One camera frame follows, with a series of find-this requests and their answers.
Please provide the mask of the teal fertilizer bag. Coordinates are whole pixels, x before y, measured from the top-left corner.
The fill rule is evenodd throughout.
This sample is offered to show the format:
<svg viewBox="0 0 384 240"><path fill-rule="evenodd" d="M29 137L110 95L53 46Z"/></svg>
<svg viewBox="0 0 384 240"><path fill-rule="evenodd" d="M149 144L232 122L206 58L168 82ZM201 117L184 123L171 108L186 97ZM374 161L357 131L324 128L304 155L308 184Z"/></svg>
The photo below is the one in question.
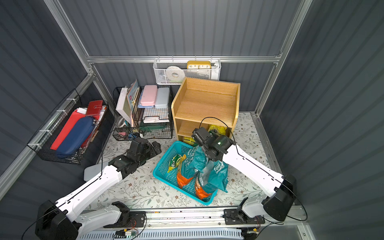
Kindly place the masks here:
<svg viewBox="0 0 384 240"><path fill-rule="evenodd" d="M180 189L188 185L198 172L202 173L209 161L200 146L190 149L186 156L187 158L177 168L177 183Z"/></svg>
<svg viewBox="0 0 384 240"><path fill-rule="evenodd" d="M223 161L208 161L203 171L198 172L195 191L200 200L209 200L216 190L228 192L228 167Z"/></svg>

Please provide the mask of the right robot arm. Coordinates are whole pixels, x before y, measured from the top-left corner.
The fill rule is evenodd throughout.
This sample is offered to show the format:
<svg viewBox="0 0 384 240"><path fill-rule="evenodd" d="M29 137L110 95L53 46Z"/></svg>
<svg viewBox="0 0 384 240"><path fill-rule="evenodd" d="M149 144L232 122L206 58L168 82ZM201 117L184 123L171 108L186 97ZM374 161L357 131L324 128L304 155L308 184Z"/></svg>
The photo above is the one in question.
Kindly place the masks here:
<svg viewBox="0 0 384 240"><path fill-rule="evenodd" d="M263 200L244 198L234 220L246 223L256 216L268 215L276 221L285 221L296 200L296 179L293 176L285 177L259 163L237 145L234 137L211 135L201 127L193 130L192 138L209 160L222 161L234 167L256 183L266 195Z"/></svg>

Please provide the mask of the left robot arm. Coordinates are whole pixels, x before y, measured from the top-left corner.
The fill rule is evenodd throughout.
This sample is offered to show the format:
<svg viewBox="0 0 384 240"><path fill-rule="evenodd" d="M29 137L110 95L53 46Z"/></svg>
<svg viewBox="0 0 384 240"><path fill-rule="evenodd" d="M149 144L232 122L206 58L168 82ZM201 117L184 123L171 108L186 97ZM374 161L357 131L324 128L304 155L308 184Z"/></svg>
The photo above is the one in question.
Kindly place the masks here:
<svg viewBox="0 0 384 240"><path fill-rule="evenodd" d="M137 222L130 208L120 201L85 214L85 208L110 187L134 173L147 160L162 152L158 142L136 138L125 154L108 162L92 179L56 202L39 207L35 234L41 240L77 240L102 227L127 227Z"/></svg>

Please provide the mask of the teal plastic basket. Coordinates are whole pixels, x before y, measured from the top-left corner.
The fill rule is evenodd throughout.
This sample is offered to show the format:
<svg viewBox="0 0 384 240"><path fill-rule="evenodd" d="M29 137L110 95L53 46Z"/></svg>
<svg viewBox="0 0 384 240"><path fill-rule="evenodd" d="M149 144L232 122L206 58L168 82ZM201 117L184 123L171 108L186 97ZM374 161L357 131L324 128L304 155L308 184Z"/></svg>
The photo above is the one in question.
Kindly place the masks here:
<svg viewBox="0 0 384 240"><path fill-rule="evenodd" d="M184 154L187 154L187 152L192 148L193 147L191 145L188 145L180 141L175 141L159 160L158 164L156 165L153 171L153 176L157 180L181 192L182 194L188 196L192 200L197 201L203 206L209 206L213 202L215 196L218 194L218 190L214 191L210 197L200 200L196 195L195 178L193 178L193 180L190 181L187 185L183 186L183 188L179 188L178 181L177 181L178 168L175 168L168 172L169 162L176 155L183 156Z"/></svg>

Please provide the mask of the small green yellow packet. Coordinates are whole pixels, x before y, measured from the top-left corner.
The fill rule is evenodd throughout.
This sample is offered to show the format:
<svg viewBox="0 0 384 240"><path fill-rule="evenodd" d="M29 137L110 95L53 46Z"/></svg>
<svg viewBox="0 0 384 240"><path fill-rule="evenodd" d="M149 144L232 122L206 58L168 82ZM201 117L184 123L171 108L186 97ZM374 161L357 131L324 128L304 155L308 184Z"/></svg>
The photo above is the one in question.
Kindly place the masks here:
<svg viewBox="0 0 384 240"><path fill-rule="evenodd" d="M176 154L170 161L168 166L168 173L172 171L173 169L177 168L185 159L187 158L186 155L179 155Z"/></svg>

